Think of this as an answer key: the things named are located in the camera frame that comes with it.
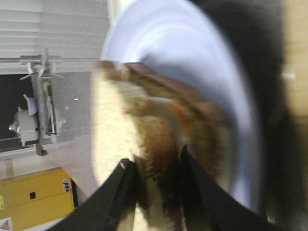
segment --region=label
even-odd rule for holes
[[[0,231],[13,231],[11,218],[5,218],[0,220]]]
[[[4,209],[4,202],[3,202],[3,196],[0,195],[0,210]]]
[[[69,189],[69,179],[63,179],[62,180],[62,184],[63,184],[63,189],[64,189],[64,192],[69,192],[70,189]]]

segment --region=warning label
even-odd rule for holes
[[[4,209],[3,196],[0,195],[0,210]]]
[[[64,192],[69,192],[69,179],[63,179],[62,180],[62,184],[63,184],[63,189],[64,189]]]
[[[0,220],[0,231],[13,231],[12,219],[5,218]]]

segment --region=yellow cabinet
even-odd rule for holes
[[[24,230],[74,211],[70,177],[54,168],[0,180],[0,221]]]

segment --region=yellow safety cabinet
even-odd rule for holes
[[[71,180],[61,168],[0,180],[0,230],[28,229],[73,211]]]

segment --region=plate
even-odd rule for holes
[[[190,84],[217,102],[235,131],[236,163],[229,193],[256,213],[262,209],[263,152],[254,98],[223,33],[184,0],[135,0],[110,29],[102,60],[141,62]]]

